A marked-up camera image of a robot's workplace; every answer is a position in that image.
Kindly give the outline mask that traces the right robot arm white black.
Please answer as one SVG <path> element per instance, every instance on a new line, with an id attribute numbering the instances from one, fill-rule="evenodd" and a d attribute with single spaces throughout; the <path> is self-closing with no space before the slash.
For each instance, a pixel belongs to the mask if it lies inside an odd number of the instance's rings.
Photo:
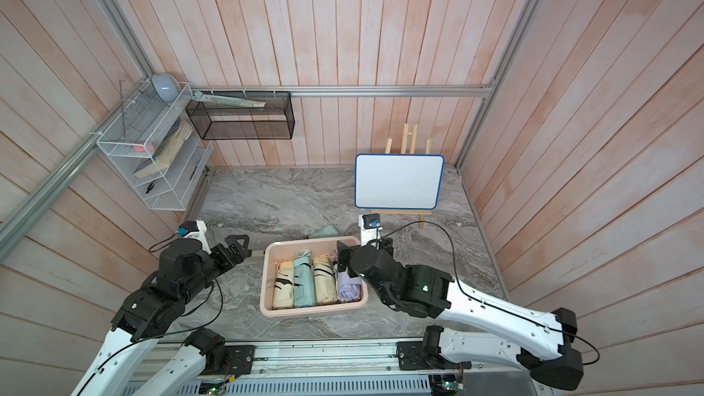
<path id="1" fill-rule="evenodd" d="M 392 256 L 391 241 L 385 242 L 384 249 L 337 242 L 337 266 L 363 280 L 393 311 L 473 326 L 497 338 L 485 348 L 462 348 L 460 333 L 428 328 L 423 359 L 432 364 L 440 359 L 503 363 L 527 370 L 533 380 L 552 388 L 579 387 L 584 363 L 573 346 L 578 333 L 573 311 L 534 311 L 482 293 L 445 271 L 404 266 Z"/>

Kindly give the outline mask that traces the grey round speaker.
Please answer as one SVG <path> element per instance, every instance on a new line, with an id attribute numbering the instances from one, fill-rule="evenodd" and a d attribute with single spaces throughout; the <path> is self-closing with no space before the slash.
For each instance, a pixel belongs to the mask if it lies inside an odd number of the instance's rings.
<path id="1" fill-rule="evenodd" d="M 173 104 L 181 93 L 178 81 L 168 73 L 155 73 L 150 77 L 157 96 L 167 105 Z"/>

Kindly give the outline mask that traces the beige striped umbrella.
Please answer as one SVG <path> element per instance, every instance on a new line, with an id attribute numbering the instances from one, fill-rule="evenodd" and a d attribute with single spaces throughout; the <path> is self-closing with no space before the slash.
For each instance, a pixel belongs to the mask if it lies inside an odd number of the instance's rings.
<path id="1" fill-rule="evenodd" d="M 313 284 L 317 305 L 335 304 L 337 302 L 337 278 L 330 256 L 313 257 Z"/>

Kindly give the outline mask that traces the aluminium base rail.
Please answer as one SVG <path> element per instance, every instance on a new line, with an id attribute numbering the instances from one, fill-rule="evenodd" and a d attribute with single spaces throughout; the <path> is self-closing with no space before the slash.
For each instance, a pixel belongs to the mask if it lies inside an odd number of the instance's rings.
<path id="1" fill-rule="evenodd" d="M 417 338 L 308 341 L 244 341 L 254 345 L 251 374 L 225 379 L 204 375 L 172 395 L 554 395 L 556 390 L 525 371 L 486 361 L 467 370 L 401 370 L 396 344 Z M 163 343 L 148 354 L 126 385 L 139 388 L 177 354 L 177 343 Z"/>

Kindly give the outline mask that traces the black mesh wall basket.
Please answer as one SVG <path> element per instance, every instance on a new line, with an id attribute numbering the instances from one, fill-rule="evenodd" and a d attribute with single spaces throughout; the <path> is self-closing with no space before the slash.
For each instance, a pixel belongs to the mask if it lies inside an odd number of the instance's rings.
<path id="1" fill-rule="evenodd" d="M 291 139 L 295 115 L 290 95 L 280 91 L 200 91 L 264 101 L 264 108 L 238 109 L 206 107 L 193 100 L 187 116 L 204 140 Z"/>

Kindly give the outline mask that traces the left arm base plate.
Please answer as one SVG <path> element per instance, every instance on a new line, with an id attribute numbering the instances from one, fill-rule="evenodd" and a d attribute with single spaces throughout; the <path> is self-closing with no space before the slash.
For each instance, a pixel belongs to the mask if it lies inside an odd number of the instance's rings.
<path id="1" fill-rule="evenodd" d="M 251 374 L 255 357 L 254 345 L 216 346 L 212 353 L 206 355 L 203 375 L 223 375 L 239 377 Z"/>

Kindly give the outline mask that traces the green umbrella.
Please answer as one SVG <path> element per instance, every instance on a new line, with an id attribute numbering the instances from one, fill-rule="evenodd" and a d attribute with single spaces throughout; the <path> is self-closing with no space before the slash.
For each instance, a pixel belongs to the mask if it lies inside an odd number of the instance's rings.
<path id="1" fill-rule="evenodd" d="M 314 264 L 309 250 L 301 251 L 293 261 L 294 269 L 294 293 L 293 307 L 312 307 L 316 303 Z"/>
<path id="2" fill-rule="evenodd" d="M 339 232 L 333 225 L 326 225 L 308 236 L 309 239 L 336 237 L 339 237 Z"/>

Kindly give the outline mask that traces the green flat item on basket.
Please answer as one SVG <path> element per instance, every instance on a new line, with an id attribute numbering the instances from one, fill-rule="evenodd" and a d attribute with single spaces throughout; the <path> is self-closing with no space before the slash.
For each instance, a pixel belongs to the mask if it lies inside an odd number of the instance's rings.
<path id="1" fill-rule="evenodd" d="M 203 93 L 200 91 L 192 95 L 192 100 L 196 103 L 202 103 L 206 107 L 253 109 L 264 108 L 266 106 L 264 101 L 235 96 L 215 95 L 214 93 Z"/>

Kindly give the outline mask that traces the purple umbrella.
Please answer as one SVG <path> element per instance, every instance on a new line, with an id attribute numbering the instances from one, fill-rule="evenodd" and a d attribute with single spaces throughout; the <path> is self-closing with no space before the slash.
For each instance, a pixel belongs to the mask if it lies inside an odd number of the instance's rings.
<path id="1" fill-rule="evenodd" d="M 350 277 L 346 271 L 337 272 L 337 296 L 343 304 L 358 302 L 362 297 L 362 280 Z"/>

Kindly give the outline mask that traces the whiteboard blue frame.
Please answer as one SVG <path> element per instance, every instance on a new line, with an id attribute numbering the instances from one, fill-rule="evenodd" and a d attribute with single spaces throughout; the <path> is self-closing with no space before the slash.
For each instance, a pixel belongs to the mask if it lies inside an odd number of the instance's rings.
<path id="1" fill-rule="evenodd" d="M 359 154 L 354 204 L 363 209 L 433 210 L 445 164 L 441 155 Z"/>

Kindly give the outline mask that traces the pink plastic storage box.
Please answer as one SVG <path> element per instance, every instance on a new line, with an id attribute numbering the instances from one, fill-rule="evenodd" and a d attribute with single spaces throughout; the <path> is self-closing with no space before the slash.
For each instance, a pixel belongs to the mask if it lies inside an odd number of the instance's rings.
<path id="1" fill-rule="evenodd" d="M 347 304 L 327 304 L 322 306 L 306 307 L 301 309 L 275 310 L 273 297 L 275 289 L 276 271 L 278 263 L 282 260 L 294 260 L 296 255 L 304 250 L 311 251 L 311 256 L 334 255 L 337 242 L 347 246 L 357 246 L 360 241 L 355 236 L 337 236 L 336 238 L 317 238 L 274 242 L 264 252 L 264 266 L 261 278 L 260 311 L 268 318 L 295 318 L 328 315 L 341 312 L 359 310 L 365 307 L 370 298 L 370 291 L 366 284 L 361 286 L 361 297 L 357 302 Z"/>

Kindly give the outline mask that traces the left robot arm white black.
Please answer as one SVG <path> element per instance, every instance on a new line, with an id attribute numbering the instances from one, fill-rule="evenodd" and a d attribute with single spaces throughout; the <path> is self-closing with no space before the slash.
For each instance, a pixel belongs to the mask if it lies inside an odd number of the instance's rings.
<path id="1" fill-rule="evenodd" d="M 181 236 L 159 255 L 159 268 L 128 295 L 111 321 L 104 343 L 75 395 L 119 395 L 146 355 L 171 325 L 185 316 L 186 306 L 206 287 L 219 290 L 218 279 L 251 255 L 249 236 L 230 235 L 225 243 L 208 247 L 205 239 Z M 224 337 L 207 324 L 183 330 L 186 339 L 175 357 L 137 391 L 143 395 L 172 395 L 203 372 L 230 379 L 247 372 L 250 357 L 240 359 Z"/>

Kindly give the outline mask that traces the beige umbrella black band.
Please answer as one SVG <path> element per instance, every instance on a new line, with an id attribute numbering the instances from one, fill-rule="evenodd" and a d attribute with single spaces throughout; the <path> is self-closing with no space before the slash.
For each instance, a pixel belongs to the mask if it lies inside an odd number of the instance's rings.
<path id="1" fill-rule="evenodd" d="M 277 266 L 272 308 L 292 309 L 294 303 L 294 266 L 292 260 L 284 260 Z"/>

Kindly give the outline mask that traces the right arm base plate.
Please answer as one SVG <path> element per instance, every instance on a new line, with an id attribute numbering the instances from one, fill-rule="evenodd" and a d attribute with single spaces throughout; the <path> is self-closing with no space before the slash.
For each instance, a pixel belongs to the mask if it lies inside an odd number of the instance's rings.
<path id="1" fill-rule="evenodd" d="M 396 344 L 401 370 L 460 370 L 472 369 L 470 361 L 451 362 L 440 355 L 440 347 L 432 342 L 401 341 Z"/>

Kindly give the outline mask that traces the pink item on shelf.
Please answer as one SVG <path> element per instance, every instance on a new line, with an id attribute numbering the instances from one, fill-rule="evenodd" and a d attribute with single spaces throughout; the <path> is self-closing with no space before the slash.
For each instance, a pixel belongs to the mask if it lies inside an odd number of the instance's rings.
<path id="1" fill-rule="evenodd" d="M 155 146 L 151 143 L 136 144 L 134 146 L 134 151 L 138 154 L 148 154 L 151 155 L 155 151 Z"/>

